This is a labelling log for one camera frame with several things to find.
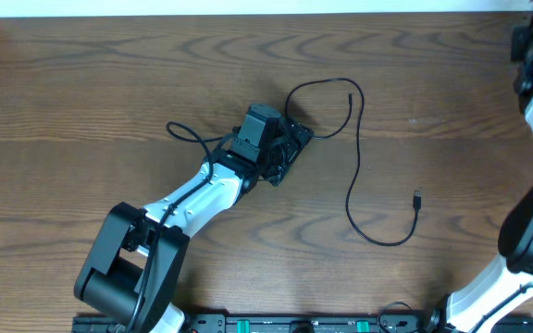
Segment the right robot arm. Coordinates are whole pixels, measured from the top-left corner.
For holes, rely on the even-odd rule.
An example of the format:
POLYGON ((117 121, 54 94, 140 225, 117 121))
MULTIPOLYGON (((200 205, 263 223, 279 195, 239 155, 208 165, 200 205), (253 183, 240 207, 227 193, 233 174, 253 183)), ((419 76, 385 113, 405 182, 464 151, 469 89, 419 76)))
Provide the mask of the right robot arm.
MULTIPOLYGON (((514 92, 533 136, 533 13, 512 34, 511 59, 518 65, 514 92)), ((425 332, 513 332, 528 328, 509 313, 533 298, 533 186, 503 221, 494 259, 465 287, 446 295, 423 326, 425 332)))

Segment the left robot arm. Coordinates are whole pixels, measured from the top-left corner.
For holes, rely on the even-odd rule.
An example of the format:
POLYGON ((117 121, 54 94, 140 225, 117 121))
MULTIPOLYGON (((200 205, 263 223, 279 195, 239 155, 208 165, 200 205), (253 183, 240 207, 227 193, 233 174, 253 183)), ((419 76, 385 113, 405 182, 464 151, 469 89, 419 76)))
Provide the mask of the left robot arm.
POLYGON ((141 208, 118 203, 105 217, 76 278, 74 296, 113 319, 118 332, 179 332, 172 302, 191 238, 265 180, 277 187, 314 132, 269 105, 249 106, 242 125, 212 140, 196 132, 198 172, 141 208))

